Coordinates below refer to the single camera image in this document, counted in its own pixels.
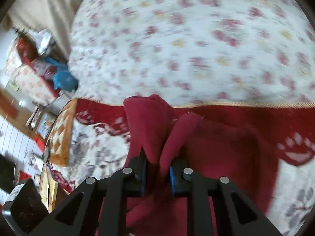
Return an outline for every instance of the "metal screw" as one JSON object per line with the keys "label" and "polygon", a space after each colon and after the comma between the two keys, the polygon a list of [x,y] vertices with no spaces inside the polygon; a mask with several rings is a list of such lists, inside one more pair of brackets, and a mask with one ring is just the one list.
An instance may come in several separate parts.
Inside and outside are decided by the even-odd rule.
{"label": "metal screw", "polygon": [[124,169],[122,170],[122,172],[123,172],[124,174],[130,174],[130,173],[132,172],[132,169],[131,169],[131,168],[124,168]]}
{"label": "metal screw", "polygon": [[94,184],[95,182],[95,178],[94,177],[88,177],[86,180],[85,180],[86,184]]}
{"label": "metal screw", "polygon": [[191,168],[185,168],[185,169],[184,169],[184,173],[185,173],[186,175],[190,175],[190,174],[193,173],[193,170],[192,170]]}
{"label": "metal screw", "polygon": [[230,179],[226,176],[223,176],[220,178],[220,181],[224,184],[228,184],[230,182]]}

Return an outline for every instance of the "red blanket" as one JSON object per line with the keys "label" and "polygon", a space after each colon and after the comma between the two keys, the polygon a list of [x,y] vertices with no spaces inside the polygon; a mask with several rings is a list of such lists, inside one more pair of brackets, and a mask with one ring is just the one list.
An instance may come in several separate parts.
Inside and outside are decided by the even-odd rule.
{"label": "red blanket", "polygon": [[186,158],[204,176],[228,176],[263,212],[271,199],[278,159],[301,165],[314,156],[314,109],[173,109],[153,95],[128,98],[124,107],[80,99],[77,112],[85,110],[93,115],[87,124],[113,125],[118,117],[127,117],[131,142],[126,164],[144,147],[149,160],[147,195],[128,200],[127,227],[136,236],[186,234],[186,200],[172,198],[167,182],[176,156]]}
{"label": "red blanket", "polygon": [[127,227],[141,235],[185,235],[185,199],[172,198],[168,171],[173,159],[210,178],[228,176],[263,211],[275,183],[278,158],[253,127],[227,126],[193,112],[173,121],[174,110],[159,96],[128,98],[124,107],[131,135],[128,159],[141,147],[148,158],[148,195],[130,199]]}

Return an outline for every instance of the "fabric fold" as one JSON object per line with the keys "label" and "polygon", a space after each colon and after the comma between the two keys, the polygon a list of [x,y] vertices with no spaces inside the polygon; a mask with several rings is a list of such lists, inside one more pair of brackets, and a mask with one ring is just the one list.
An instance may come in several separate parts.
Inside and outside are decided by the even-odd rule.
{"label": "fabric fold", "polygon": [[124,108],[131,135],[125,166],[142,147],[148,158],[146,195],[128,200],[130,232],[137,236],[185,235],[186,200],[172,198],[167,180],[177,156],[203,176],[228,176],[261,211],[267,211],[278,157],[255,128],[227,126],[193,112],[175,118],[173,108],[157,95],[127,98]]}

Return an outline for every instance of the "floral bedsheet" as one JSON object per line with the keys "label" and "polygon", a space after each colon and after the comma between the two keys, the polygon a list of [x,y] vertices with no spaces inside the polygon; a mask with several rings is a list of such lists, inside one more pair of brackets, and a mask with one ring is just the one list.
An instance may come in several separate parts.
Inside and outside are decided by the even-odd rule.
{"label": "floral bedsheet", "polygon": [[72,192],[87,177],[110,177],[125,164],[129,150],[129,133],[113,136],[105,123],[85,125],[73,119],[69,149],[69,166],[49,164],[51,174],[63,189]]}
{"label": "floral bedsheet", "polygon": [[315,32],[295,0],[84,0],[77,97],[122,104],[315,101]]}

